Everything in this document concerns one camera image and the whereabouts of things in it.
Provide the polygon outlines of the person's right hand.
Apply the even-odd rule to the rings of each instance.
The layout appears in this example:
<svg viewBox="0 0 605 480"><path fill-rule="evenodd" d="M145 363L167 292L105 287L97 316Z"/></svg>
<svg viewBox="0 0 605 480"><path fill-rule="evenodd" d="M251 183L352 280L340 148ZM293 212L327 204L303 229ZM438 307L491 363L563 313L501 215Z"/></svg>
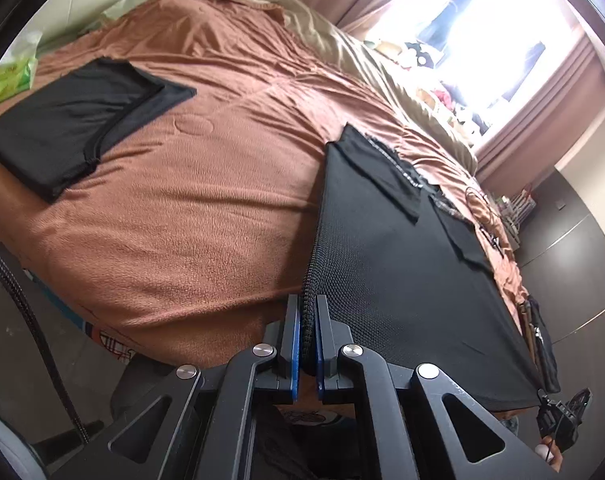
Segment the person's right hand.
<svg viewBox="0 0 605 480"><path fill-rule="evenodd" d="M563 455L552 436L545 436L535 446L535 453L542 458L555 472L560 472Z"/></svg>

